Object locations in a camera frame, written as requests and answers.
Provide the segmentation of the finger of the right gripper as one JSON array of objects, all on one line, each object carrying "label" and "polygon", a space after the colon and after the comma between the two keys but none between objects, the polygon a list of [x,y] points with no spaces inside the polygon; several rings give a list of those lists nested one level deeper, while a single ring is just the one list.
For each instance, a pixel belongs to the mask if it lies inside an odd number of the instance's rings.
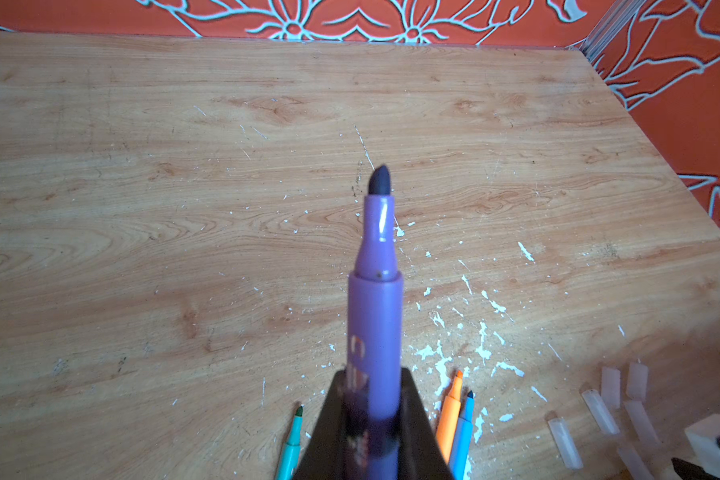
[{"label": "finger of the right gripper", "polygon": [[718,477],[707,473],[701,466],[673,457],[672,467],[681,480],[720,480]]}]

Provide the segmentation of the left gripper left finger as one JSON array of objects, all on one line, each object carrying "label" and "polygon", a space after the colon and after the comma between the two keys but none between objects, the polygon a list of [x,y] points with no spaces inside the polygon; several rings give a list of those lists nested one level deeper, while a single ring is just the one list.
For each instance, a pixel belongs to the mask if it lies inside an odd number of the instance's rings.
[{"label": "left gripper left finger", "polygon": [[293,479],[344,478],[347,413],[344,404],[345,371],[335,373],[317,419],[312,439]]}]

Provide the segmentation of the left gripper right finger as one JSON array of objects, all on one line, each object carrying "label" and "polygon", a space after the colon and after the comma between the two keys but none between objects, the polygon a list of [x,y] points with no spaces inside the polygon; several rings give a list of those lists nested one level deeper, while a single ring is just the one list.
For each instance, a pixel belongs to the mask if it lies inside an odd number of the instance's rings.
[{"label": "left gripper right finger", "polygon": [[401,369],[398,478],[452,480],[427,418],[412,373]]}]

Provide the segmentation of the blue marker pen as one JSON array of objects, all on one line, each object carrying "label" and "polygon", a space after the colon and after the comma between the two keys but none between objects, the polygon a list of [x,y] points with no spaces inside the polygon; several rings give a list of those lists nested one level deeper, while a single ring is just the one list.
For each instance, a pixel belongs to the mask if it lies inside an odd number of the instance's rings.
[{"label": "blue marker pen", "polygon": [[472,416],[474,411],[474,392],[470,390],[462,402],[453,438],[448,466],[454,479],[462,480],[472,435]]}]

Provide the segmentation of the purple marker pen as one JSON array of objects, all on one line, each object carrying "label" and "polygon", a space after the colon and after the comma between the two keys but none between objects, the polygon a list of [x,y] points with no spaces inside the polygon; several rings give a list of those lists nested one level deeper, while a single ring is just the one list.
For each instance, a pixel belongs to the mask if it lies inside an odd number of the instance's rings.
[{"label": "purple marker pen", "polygon": [[398,473],[403,276],[394,210],[391,175],[382,165],[369,179],[362,240],[348,277],[346,479],[395,479]]}]

